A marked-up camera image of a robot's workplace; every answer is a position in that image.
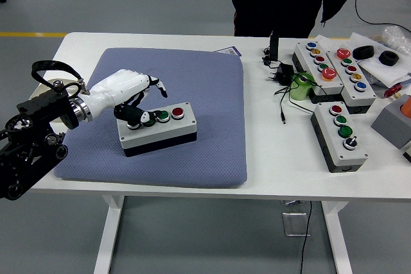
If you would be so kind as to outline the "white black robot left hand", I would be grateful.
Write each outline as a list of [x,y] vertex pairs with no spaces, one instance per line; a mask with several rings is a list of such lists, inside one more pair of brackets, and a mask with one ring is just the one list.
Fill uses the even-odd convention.
[[126,121],[131,128],[139,128],[155,119],[154,112],[137,107],[151,86],[157,87],[163,97],[168,96],[160,79],[121,69],[94,85],[89,94],[80,94],[77,102],[86,121],[96,119],[105,109],[112,109],[116,119]]

